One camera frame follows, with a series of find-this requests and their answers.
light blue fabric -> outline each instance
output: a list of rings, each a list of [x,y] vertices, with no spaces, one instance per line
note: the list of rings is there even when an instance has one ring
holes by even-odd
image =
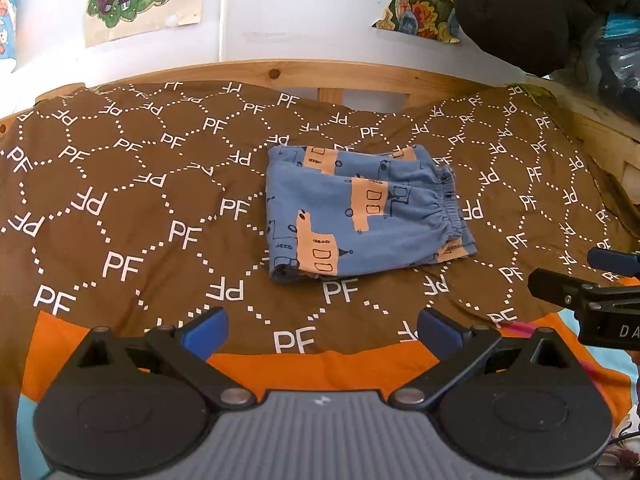
[[[437,166],[422,146],[409,150],[411,157],[404,158],[399,152],[271,148],[266,173],[271,277],[287,282],[303,275],[359,276],[434,264],[449,242],[464,249],[462,254],[475,254],[451,168]],[[363,194],[362,208],[354,212],[359,192],[367,199]],[[376,195],[369,204],[369,196]],[[383,210],[375,212],[374,203]],[[356,228],[356,216],[366,216],[366,229]],[[309,261],[315,268],[305,266]]]
[[[22,480],[40,480],[49,474],[50,469],[36,443],[33,431],[33,413],[37,404],[29,397],[20,394],[16,433],[18,439],[18,459]]]
[[[573,310],[564,308],[558,312],[558,316],[560,316],[562,322],[564,322],[564,324],[567,325],[575,335],[578,335],[578,332],[580,332],[580,325],[578,324],[578,320],[574,317]],[[585,348],[603,368],[615,370],[631,378],[631,402],[633,404],[638,402],[638,391],[636,390],[636,383],[638,382],[638,367],[631,360],[631,356],[624,350],[617,350],[615,348],[598,348],[595,346],[585,346]]]

circular disc cover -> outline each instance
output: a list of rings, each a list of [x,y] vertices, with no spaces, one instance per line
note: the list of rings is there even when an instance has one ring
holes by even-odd
[[[150,472],[180,458],[207,425],[199,394],[158,375],[134,384],[61,384],[45,399],[33,420],[43,455],[81,476]]]
[[[442,399],[442,430],[462,454],[490,469],[526,476],[594,463],[612,427],[595,388],[555,381],[554,374],[519,386],[499,376],[470,380]]]

silver bolt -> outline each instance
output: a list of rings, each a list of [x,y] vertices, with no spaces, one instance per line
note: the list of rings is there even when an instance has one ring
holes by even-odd
[[[227,388],[220,394],[220,400],[222,400],[222,402],[225,404],[232,404],[234,406],[246,404],[251,400],[251,398],[251,392],[244,388]]]
[[[394,399],[400,404],[420,404],[424,402],[424,392],[418,388],[400,388],[394,392]]]

bed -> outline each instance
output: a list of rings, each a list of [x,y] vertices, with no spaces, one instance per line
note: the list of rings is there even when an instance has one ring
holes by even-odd
[[[388,395],[436,363],[417,340],[424,307],[506,336],[551,326],[624,426],[638,402],[634,355],[580,345],[571,311],[533,299],[526,276],[540,266],[619,279],[588,267],[586,252],[637,246],[640,218],[619,184],[640,167],[636,128],[549,84],[226,62],[66,86],[0,121],[0,402],[16,414],[1,421],[3,478],[39,478],[46,467],[30,417],[88,328],[141,335],[214,306],[228,311],[230,335],[209,362],[258,397],[270,388]],[[296,88],[317,88],[317,100],[281,90]],[[350,89],[405,94],[404,109],[345,108]],[[422,144],[454,168],[478,254],[273,283],[266,237],[279,232],[266,225],[264,172],[279,144],[390,154]]]

white pipe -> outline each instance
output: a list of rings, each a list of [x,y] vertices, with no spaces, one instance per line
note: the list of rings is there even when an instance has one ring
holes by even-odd
[[[228,0],[220,0],[220,28],[218,30],[218,60],[226,60],[225,40],[226,40],[226,9]]]

